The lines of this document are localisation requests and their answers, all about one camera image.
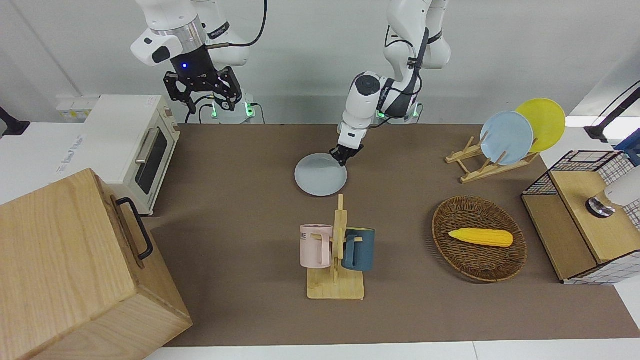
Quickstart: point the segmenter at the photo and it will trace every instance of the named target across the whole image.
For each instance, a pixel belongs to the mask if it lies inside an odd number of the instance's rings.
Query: woven tray
[[[449,231],[464,227],[509,231],[513,234],[513,245],[475,245],[449,236]],[[498,205],[479,197],[458,196],[443,202],[433,216],[432,231],[445,260],[476,280],[508,280],[520,272],[527,261],[527,244],[518,224]]]

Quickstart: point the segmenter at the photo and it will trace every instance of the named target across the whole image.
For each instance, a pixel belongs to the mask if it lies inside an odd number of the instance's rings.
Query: oven window
[[[154,179],[156,178],[156,174],[158,173],[160,163],[162,162],[162,158],[164,157],[164,153],[166,152],[166,147],[168,145],[162,130],[160,130],[160,128],[158,128],[158,130],[159,134],[156,139],[156,143],[151,150],[149,160],[147,163],[140,165],[138,173],[136,174],[136,183],[147,195],[149,195],[149,192],[151,191],[151,186],[154,183]]]

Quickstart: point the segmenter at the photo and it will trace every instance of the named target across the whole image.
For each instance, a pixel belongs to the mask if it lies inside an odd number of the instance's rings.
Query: pink mug
[[[322,240],[314,238],[313,235],[320,236]],[[300,226],[300,265],[311,269],[331,266],[332,236],[333,226],[331,225]]]

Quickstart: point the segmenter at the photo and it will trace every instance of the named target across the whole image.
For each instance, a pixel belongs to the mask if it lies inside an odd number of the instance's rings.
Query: yellow plate
[[[564,110],[550,99],[531,99],[520,105],[516,112],[527,118],[533,129],[536,143],[530,152],[541,152],[550,149],[564,134]]]

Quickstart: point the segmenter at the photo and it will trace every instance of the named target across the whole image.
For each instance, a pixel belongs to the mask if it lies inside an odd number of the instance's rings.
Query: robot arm
[[[376,111],[391,119],[407,116],[422,90],[420,69],[442,69],[449,62],[451,48],[442,37],[446,8],[447,0],[390,1],[387,21],[393,41],[385,46],[385,57],[396,78],[363,72],[352,82],[338,146],[330,151],[341,166],[362,149]]]
[[[156,66],[170,60],[175,72],[167,72],[164,85],[174,101],[181,101],[195,114],[192,92],[211,91],[225,110],[233,111],[242,90],[230,67],[242,66],[247,47],[208,50],[224,41],[241,42],[218,8],[219,0],[136,0],[145,13],[148,29],[131,45],[143,63]],[[177,83],[184,85],[180,91]]]

